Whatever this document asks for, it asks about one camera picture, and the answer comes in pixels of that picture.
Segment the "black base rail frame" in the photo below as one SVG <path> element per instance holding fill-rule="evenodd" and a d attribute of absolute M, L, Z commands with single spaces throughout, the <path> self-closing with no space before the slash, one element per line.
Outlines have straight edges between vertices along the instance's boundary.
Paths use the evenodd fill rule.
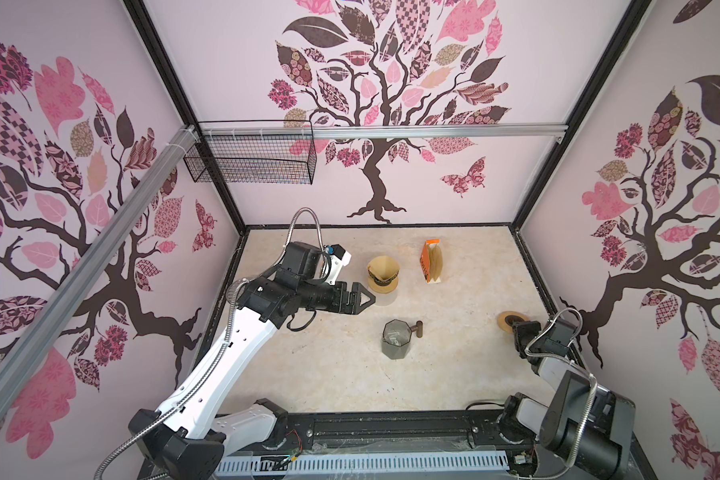
<path fill-rule="evenodd" d="M 142 432 L 137 445 L 154 465 L 173 479 L 207 479 L 223 457 L 237 451 L 282 452 L 295 436 L 299 450 L 350 449 L 396 441 L 402 446 L 440 441 L 503 451 L 512 471 L 524 469 L 519 454 L 542 447 L 598 479 L 653 479 L 653 471 L 631 429 L 634 407 L 613 394 L 594 403 L 587 424 L 571 407 L 549 409 L 520 393 L 503 402 L 477 401 L 462 410 L 359 413 L 288 413 L 262 398 L 235 414 L 216 414 L 197 439 L 186 427 L 161 421 L 167 408 L 141 409 L 129 423 Z"/>

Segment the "brown paper filter stack holder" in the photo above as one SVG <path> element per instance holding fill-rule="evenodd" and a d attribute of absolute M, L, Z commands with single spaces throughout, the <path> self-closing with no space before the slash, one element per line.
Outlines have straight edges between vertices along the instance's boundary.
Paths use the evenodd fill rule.
<path fill-rule="evenodd" d="M 439 239 L 425 241 L 420 255 L 420 266 L 427 284 L 441 281 L 444 260 Z"/>

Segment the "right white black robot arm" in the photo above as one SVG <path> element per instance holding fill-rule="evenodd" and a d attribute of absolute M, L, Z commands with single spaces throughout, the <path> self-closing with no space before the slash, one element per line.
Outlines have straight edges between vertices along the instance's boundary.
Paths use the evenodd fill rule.
<path fill-rule="evenodd" d="M 560 315 L 546 324 L 511 315 L 500 327 L 513 335 L 520 357 L 554 389 L 547 406 L 525 394 L 508 396 L 498 419 L 501 436 L 540 445 L 567 468 L 597 479 L 625 479 L 636 407 L 569 357 L 581 323 Z"/>

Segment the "wooden dripper ring stand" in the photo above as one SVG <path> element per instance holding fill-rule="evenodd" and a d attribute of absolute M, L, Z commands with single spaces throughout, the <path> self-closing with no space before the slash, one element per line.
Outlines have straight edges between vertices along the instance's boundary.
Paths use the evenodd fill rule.
<path fill-rule="evenodd" d="M 389 286 L 387 286 L 387 287 L 379 287 L 379 286 L 376 286 L 376 285 L 374 285 L 374 284 L 372 283 L 372 281 L 371 281 L 370 279 L 368 280 L 368 284 L 369 284 L 369 288 L 370 288 L 373 292 L 386 294 L 386 293 L 390 293 L 390 292 L 392 292 L 392 291 L 395 291 L 395 290 L 398 288 L 399 279 L 397 278 L 397 281 L 396 281 L 395 283 L 393 283 L 392 285 L 389 285 Z"/>

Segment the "aluminium rail left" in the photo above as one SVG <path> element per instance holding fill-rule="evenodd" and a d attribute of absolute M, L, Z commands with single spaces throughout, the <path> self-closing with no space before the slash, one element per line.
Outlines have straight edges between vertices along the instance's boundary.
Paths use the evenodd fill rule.
<path fill-rule="evenodd" d="M 35 321 L 0 362 L 0 420 L 39 368 L 163 182 L 197 141 L 198 129 L 193 125 L 185 125 L 175 133 L 158 155 L 156 165 L 142 177 L 83 255 L 80 264 L 53 293 Z"/>

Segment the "grey glass server with knob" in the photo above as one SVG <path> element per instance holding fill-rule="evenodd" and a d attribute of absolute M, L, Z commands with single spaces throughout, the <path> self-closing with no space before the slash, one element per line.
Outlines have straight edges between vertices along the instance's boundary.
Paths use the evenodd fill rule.
<path fill-rule="evenodd" d="M 382 353 L 391 360 L 404 359 L 411 348 L 412 339 L 423 336 L 423 326 L 421 320 L 414 324 L 399 319 L 387 322 L 381 337 Z"/>

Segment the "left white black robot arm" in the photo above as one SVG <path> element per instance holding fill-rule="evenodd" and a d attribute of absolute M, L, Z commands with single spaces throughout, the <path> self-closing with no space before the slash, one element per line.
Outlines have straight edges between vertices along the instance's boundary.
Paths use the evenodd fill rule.
<path fill-rule="evenodd" d="M 339 280 L 351 255 L 338 244 L 324 248 L 290 242 L 281 258 L 233 287 L 223 334 L 183 383 L 156 409 L 139 410 L 129 423 L 134 444 L 169 479 L 208 479 L 222 459 L 284 435 L 286 412 L 266 400 L 221 414 L 222 404 L 250 361 L 281 328 L 296 328 L 304 310 L 358 315 L 375 297 L 362 284 Z"/>

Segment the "aluminium rail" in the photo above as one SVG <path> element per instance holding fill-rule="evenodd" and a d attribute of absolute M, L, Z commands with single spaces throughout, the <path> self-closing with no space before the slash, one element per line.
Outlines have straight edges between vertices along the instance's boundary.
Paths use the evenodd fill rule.
<path fill-rule="evenodd" d="M 226 124 L 201 126 L 208 138 L 231 136 L 234 139 L 254 137 L 294 137 L 313 140 L 392 139 L 392 138 L 490 138 L 490 137 L 553 137 L 563 138 L 565 124 L 491 124 L 491 125 L 424 125 L 424 126 L 346 126 L 346 127 L 264 127 Z"/>
<path fill-rule="evenodd" d="M 35 321 L 0 362 L 0 420 L 39 368 L 163 182 L 197 141 L 198 129 L 193 125 L 185 125 L 175 133 L 158 155 L 156 165 L 142 177 L 83 255 L 80 264 L 53 293 Z"/>

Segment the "aluminium rail back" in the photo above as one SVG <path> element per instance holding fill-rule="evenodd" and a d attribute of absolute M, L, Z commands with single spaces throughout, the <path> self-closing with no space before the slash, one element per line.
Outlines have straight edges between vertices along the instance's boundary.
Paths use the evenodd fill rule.
<path fill-rule="evenodd" d="M 254 137 L 294 137 L 313 140 L 392 139 L 392 138 L 490 138 L 490 137 L 553 137 L 563 138 L 565 124 L 491 124 L 491 125 L 424 125 L 424 126 L 346 126 L 346 127 L 264 127 L 226 124 L 201 126 L 208 138 L 231 136 L 234 139 Z"/>

